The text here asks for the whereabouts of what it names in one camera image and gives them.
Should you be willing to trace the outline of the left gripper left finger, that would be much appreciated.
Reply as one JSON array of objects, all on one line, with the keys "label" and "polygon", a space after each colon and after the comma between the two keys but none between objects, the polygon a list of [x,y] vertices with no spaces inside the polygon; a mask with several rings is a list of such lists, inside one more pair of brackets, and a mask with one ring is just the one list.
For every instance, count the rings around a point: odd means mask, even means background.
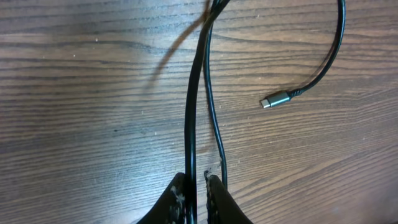
[{"label": "left gripper left finger", "polygon": [[185,223],[185,174],[177,173],[155,205],[137,224]]}]

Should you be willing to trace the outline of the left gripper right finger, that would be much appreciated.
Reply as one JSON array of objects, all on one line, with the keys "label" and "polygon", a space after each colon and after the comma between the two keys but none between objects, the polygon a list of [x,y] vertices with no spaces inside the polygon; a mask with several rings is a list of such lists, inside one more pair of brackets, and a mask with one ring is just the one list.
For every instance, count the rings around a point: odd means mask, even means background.
[{"label": "left gripper right finger", "polygon": [[208,224],[252,224],[217,175],[205,171]]}]

